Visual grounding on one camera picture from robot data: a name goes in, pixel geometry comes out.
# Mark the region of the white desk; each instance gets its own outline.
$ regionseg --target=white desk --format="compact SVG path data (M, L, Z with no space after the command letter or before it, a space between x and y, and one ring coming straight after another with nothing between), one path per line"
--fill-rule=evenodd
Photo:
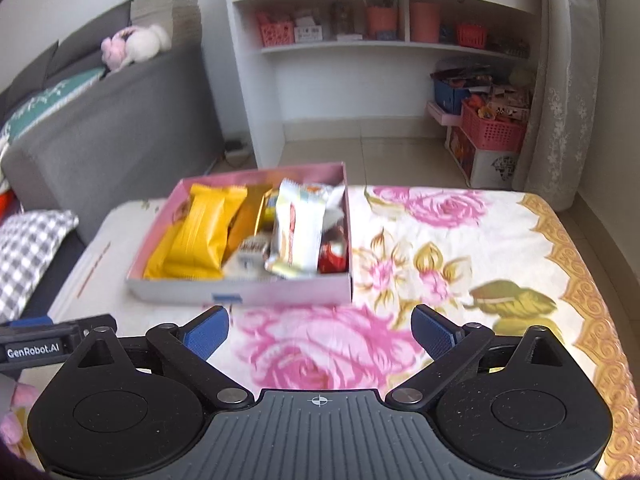
M474 54L487 59L510 58L456 45L412 43L408 10L411 0L399 0L399 41L326 41L263 48L255 12L280 1L306 0L226 0L242 97L261 168L277 165L286 131L292 124L419 119L432 93L429 73L443 57ZM309 1L314 5L328 0ZM540 0L436 1L442 1L447 11L466 12L465 16L477 16L483 23L488 20L494 26L505 24L517 29L529 40L529 63L535 64Z

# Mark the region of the gray ribbed panel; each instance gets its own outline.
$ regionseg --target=gray ribbed panel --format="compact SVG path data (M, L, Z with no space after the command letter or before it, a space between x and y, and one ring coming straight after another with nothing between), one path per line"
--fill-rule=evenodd
M311 402L322 396L327 402ZM497 480L453 455L421 415L373 392L276 392L217 415L185 456L139 480ZM569 477L596 480L592 471Z

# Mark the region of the gray sofa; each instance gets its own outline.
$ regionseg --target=gray sofa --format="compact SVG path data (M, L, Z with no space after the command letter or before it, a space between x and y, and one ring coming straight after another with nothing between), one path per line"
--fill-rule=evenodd
M100 42L128 22L129 2L52 45L0 94L0 118L42 89L101 66ZM207 171L223 150L199 45L108 75L19 137L2 172L24 208L71 209L80 220L78 236L65 241L45 285L48 276L63 281L112 208L167 196L181 178ZM32 300L41 295L36 290ZM50 300L46 294L38 301Z

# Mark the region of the red plastic basket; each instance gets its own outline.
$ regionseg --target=red plastic basket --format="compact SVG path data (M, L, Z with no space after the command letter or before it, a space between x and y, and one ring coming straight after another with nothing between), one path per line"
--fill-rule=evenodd
M458 25L458 44L472 48L485 48L486 28L482 25L460 23Z
M519 152L526 126L481 119L471 106L462 103L462 129L478 150Z
M264 46L290 45L294 42L293 22L267 23L260 26Z

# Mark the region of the gold tablecloth border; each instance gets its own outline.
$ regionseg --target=gold tablecloth border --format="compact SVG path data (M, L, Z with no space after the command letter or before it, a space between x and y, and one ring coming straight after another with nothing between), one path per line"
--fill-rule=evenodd
M533 194L526 194L520 204L539 218L533 231L553 244L547 259L569 276L561 299L584 318L574 346L595 363L593 383L613 415L613 434L604 452L605 478L640 476L638 398L609 311L574 243L549 205Z

